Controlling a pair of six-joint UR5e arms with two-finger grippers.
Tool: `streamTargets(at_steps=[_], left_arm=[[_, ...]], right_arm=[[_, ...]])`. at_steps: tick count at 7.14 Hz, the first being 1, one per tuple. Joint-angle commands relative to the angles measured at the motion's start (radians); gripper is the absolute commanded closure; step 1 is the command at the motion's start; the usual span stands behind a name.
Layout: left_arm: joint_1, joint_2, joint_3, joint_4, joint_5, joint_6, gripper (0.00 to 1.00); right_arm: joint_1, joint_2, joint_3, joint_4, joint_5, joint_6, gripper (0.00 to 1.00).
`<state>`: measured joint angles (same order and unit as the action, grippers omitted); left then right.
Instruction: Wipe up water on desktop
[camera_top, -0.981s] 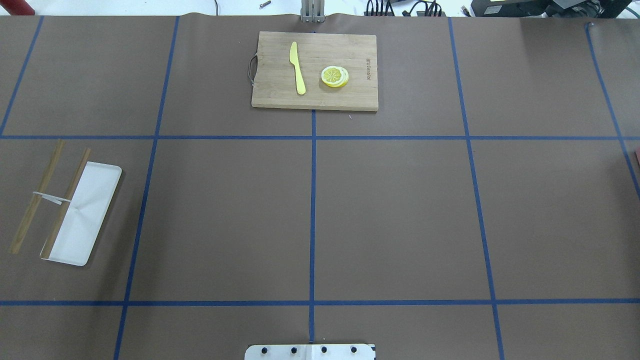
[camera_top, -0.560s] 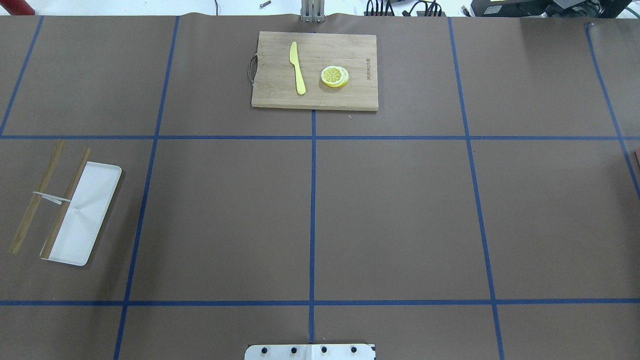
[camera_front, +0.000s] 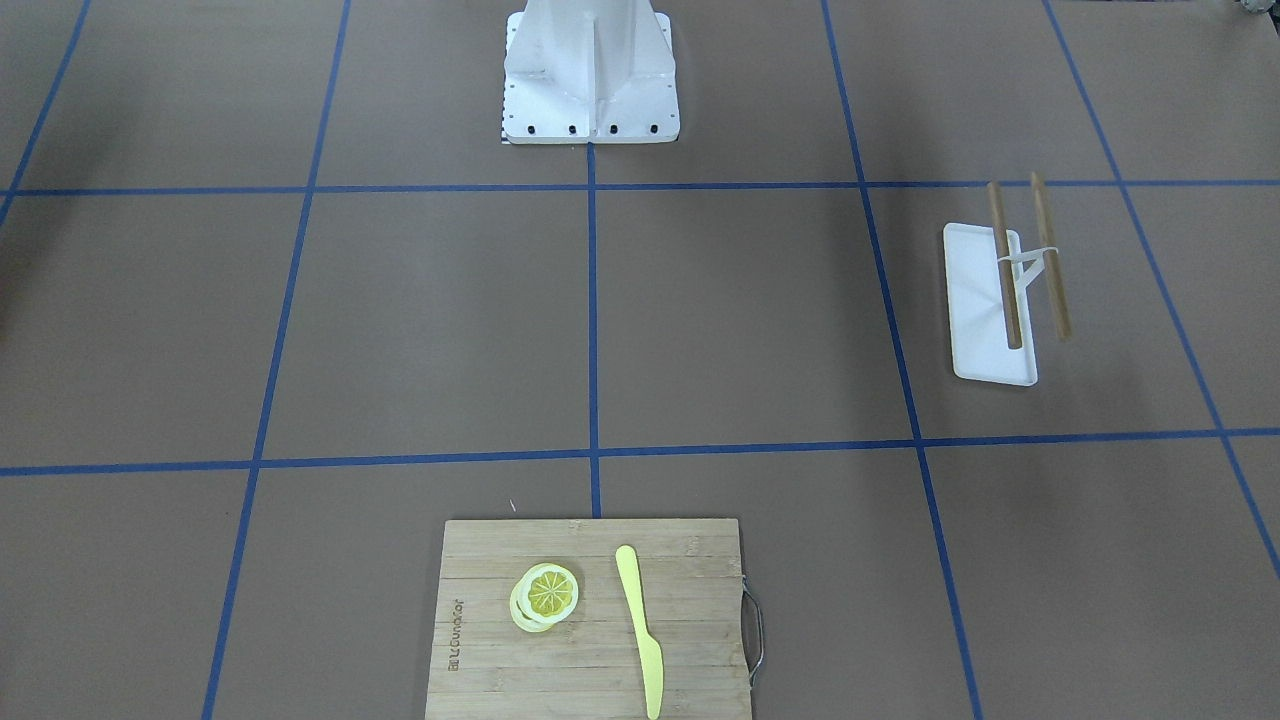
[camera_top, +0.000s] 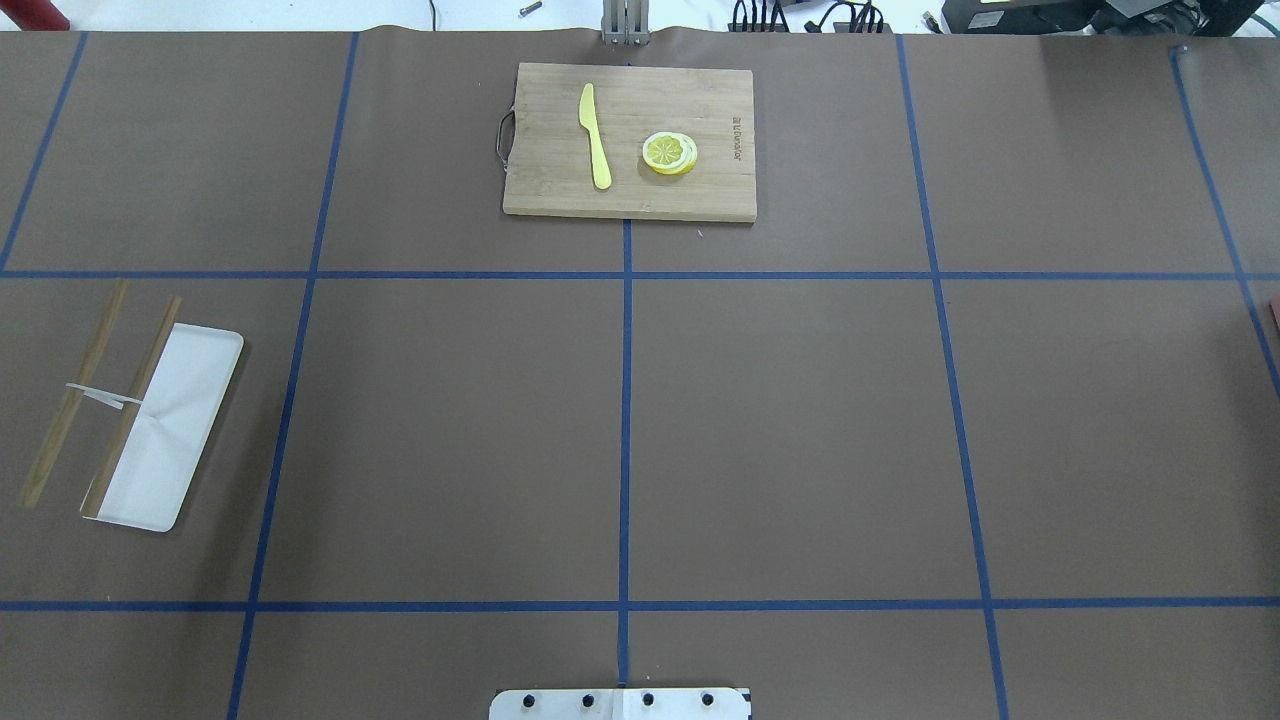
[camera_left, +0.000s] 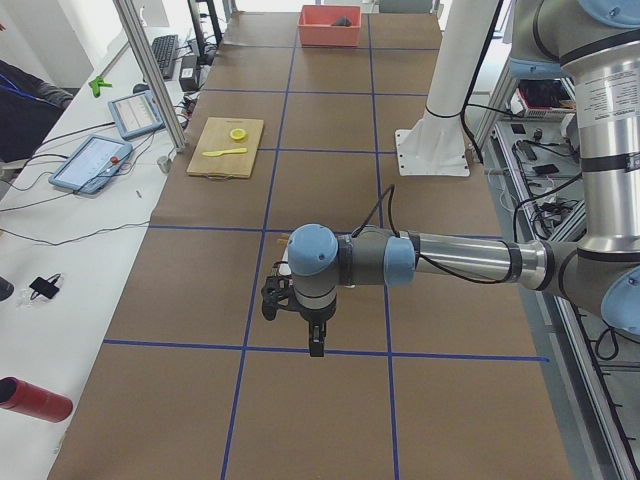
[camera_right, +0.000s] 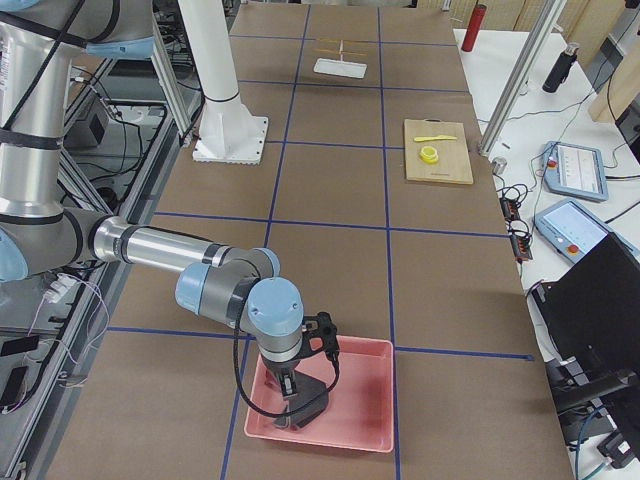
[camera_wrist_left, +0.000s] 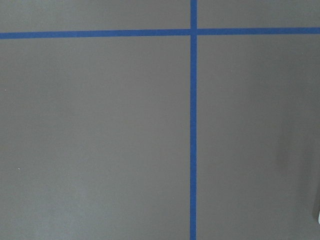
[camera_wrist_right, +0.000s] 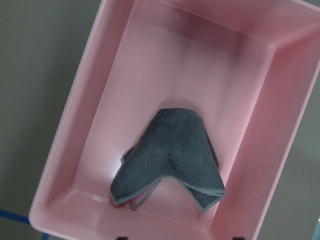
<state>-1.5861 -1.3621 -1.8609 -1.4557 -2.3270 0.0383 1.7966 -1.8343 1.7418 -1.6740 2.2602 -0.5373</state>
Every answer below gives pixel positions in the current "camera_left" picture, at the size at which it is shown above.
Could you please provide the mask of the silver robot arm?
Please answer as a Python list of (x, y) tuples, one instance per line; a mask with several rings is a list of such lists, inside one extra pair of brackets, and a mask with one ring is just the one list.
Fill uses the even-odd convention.
[(512, 213), (506, 239), (379, 228), (337, 235), (319, 224), (289, 237), (284, 267), (262, 288), (262, 312), (296, 311), (310, 353), (324, 352), (341, 286), (410, 283), (418, 272), (485, 285), (517, 283), (563, 298), (610, 326), (639, 330), (639, 5), (519, 1), (507, 62), (513, 80), (569, 78), (576, 101), (583, 194), (550, 236), (541, 200)]

